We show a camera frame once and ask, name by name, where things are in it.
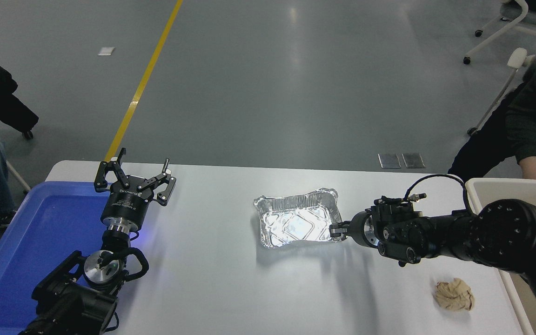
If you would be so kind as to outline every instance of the crumpled paper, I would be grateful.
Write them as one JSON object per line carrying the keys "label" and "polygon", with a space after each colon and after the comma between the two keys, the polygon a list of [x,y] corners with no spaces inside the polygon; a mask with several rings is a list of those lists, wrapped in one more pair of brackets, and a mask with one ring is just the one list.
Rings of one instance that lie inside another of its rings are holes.
{"label": "crumpled paper", "polygon": [[475,296],[470,286],[460,278],[455,278],[453,282],[438,282],[434,298],[440,307],[448,310],[471,310],[475,307]]}

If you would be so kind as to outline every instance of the cable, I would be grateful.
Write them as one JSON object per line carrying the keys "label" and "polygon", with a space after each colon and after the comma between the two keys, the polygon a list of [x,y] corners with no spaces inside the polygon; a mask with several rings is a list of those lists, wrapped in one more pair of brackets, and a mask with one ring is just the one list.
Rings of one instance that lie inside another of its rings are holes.
{"label": "cable", "polygon": [[455,176],[451,176],[449,174],[430,174],[429,176],[425,176],[423,178],[420,178],[419,180],[415,181],[414,184],[411,185],[411,187],[409,187],[407,189],[407,192],[405,193],[404,198],[402,198],[402,201],[409,201],[409,194],[415,188],[415,186],[417,186],[417,184],[419,184],[423,180],[426,180],[426,179],[429,179],[429,178],[434,178],[434,177],[445,177],[445,178],[450,178],[451,180],[457,181],[460,184],[460,186],[462,187],[462,200],[464,202],[464,208],[466,208],[466,210],[468,211],[469,214],[475,215],[473,213],[473,210],[470,208],[469,196],[468,196],[468,194],[466,192],[466,186],[464,185],[464,182],[462,180],[460,180],[459,178],[456,178]]}
{"label": "cable", "polygon": [[114,315],[115,315],[115,320],[117,321],[117,324],[115,324],[115,326],[113,326],[113,327],[108,327],[107,329],[105,329],[105,331],[104,331],[105,333],[107,331],[113,331],[113,330],[119,328],[119,316],[117,316],[117,312],[115,312]]}

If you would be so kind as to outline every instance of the person's hand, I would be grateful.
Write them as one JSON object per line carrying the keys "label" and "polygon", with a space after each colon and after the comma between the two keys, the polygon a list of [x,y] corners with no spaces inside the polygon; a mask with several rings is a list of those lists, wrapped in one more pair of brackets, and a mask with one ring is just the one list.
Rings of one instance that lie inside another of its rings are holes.
{"label": "person's hand", "polygon": [[536,157],[531,156],[518,162],[523,170],[523,178],[527,180],[536,180]]}

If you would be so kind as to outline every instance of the yellow floor line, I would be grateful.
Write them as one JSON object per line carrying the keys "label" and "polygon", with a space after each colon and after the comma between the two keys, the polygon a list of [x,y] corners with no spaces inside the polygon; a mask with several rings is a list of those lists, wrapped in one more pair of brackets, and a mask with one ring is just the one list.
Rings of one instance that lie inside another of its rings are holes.
{"label": "yellow floor line", "polygon": [[132,102],[130,102],[129,107],[127,108],[127,112],[125,113],[125,116],[123,117],[123,121],[121,121],[121,125],[119,125],[119,129],[117,130],[117,133],[115,134],[115,138],[113,138],[113,142],[111,142],[111,147],[109,147],[109,151],[107,151],[107,155],[105,156],[105,161],[109,161],[112,157],[115,156],[115,153],[117,152],[117,149],[119,148],[119,145],[121,144],[123,135],[125,135],[127,126],[132,120],[132,116],[134,116],[134,112],[136,112],[136,107],[138,106],[138,102],[140,102],[142,93],[144,89],[146,88],[148,79],[150,78],[150,75],[152,74],[154,70],[154,66],[156,65],[156,62],[158,60],[158,55],[160,55],[160,52],[162,51],[162,46],[164,45],[164,42],[167,39],[168,32],[171,31],[171,27],[173,26],[173,22],[175,21],[175,17],[177,16],[177,13],[179,12],[179,8],[181,7],[182,2],[183,0],[177,0],[175,7],[173,7],[173,12],[171,13],[171,16],[168,18],[167,25],[164,27],[164,30],[162,31],[160,40],[158,40],[156,49],[154,49],[153,56],[148,62],[146,71],[144,72],[144,75],[142,76],[142,79],[140,80],[140,85],[138,85],[138,89],[136,89],[136,94],[134,94],[134,97],[132,98]]}

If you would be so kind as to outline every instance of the robotic arm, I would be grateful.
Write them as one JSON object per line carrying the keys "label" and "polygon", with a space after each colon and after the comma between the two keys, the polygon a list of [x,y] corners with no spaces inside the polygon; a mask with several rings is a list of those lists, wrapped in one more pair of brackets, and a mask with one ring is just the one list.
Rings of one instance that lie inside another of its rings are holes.
{"label": "robotic arm", "polygon": [[426,195],[408,193],[402,199],[382,196],[351,221],[330,225],[330,235],[376,248],[401,267],[444,255],[514,272],[536,296],[536,206],[506,199],[487,205],[479,215],[456,210],[426,217],[413,209],[413,202]]}
{"label": "robotic arm", "polygon": [[[32,299],[38,301],[38,316],[21,335],[100,335],[119,326],[115,314],[117,293],[124,282],[141,278],[149,267],[144,254],[130,245],[129,233],[137,234],[142,229],[152,201],[167,205],[176,182],[168,169],[168,159],[155,177],[145,179],[125,175],[121,169],[125,153],[122,148],[116,161],[100,162],[96,173],[95,191],[110,191],[100,216],[100,221],[107,226],[100,250],[88,257],[74,251],[39,282],[32,292]],[[117,181],[108,187],[106,175],[111,171]],[[154,189],[161,184],[167,187],[157,193],[155,199]],[[139,272],[130,274],[125,269],[128,255],[134,255],[140,262],[142,269]],[[81,276],[88,286],[77,284]],[[107,328],[113,314],[117,325]]]}

